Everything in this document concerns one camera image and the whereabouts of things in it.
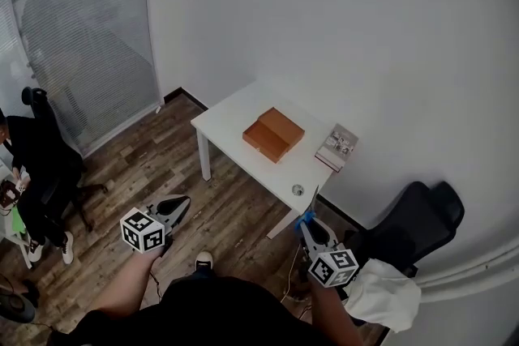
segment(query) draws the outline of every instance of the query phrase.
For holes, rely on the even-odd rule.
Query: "orange box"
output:
[[[243,139],[277,163],[304,134],[305,130],[272,107],[243,132]]]

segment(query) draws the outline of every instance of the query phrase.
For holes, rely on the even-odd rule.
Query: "black office chair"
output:
[[[84,215],[83,204],[80,200],[82,197],[88,197],[98,190],[107,193],[108,189],[105,185],[77,186],[81,179],[81,173],[86,172],[86,168],[81,155],[63,140],[54,111],[47,100],[47,92],[41,88],[26,87],[22,91],[22,102],[31,107],[34,118],[42,120],[49,127],[46,134],[52,135],[53,139],[61,144],[70,171],[70,174],[67,174],[66,177],[56,178],[42,196],[41,201],[44,205],[52,205],[52,210],[49,210],[47,215],[52,220],[61,223],[61,216],[68,203],[71,202],[79,213],[85,228],[88,232],[91,232],[92,225]]]
[[[450,242],[464,214],[460,198],[447,182],[432,189],[413,182],[382,222],[366,231],[346,231],[344,243],[360,267],[376,258],[404,272]]]

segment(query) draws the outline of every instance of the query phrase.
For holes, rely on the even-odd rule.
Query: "white cube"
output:
[[[164,225],[136,207],[123,216],[120,222],[122,239],[140,253],[164,245]]]
[[[310,266],[310,273],[324,287],[344,285],[358,270],[351,250],[321,252]]]

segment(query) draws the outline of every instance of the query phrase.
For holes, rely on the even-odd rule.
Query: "seated person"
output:
[[[48,346],[124,344],[339,344],[362,339],[334,288],[311,279],[312,325],[271,293],[234,277],[216,277],[209,252],[195,272],[173,281],[162,301],[141,309],[149,273],[163,248],[134,253],[72,333],[53,332]]]
[[[41,201],[57,177],[68,180],[74,176],[66,163],[64,142],[49,137],[49,129],[42,121],[28,117],[5,117],[0,110],[0,143],[4,143],[13,155],[12,171],[16,181],[21,180],[22,166],[30,175],[22,180],[25,191],[17,203],[18,212],[31,237],[29,260],[34,263],[41,258],[48,238],[62,249],[65,264],[72,263],[74,238],[47,217],[46,214],[55,208],[53,200],[46,205]]]

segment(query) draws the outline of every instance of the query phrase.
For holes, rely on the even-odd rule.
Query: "blue tape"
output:
[[[306,223],[308,223],[314,217],[315,217],[314,211],[306,211],[305,214],[296,221],[294,229],[297,231],[298,228],[300,228],[300,226],[301,226],[301,222],[305,221]]]

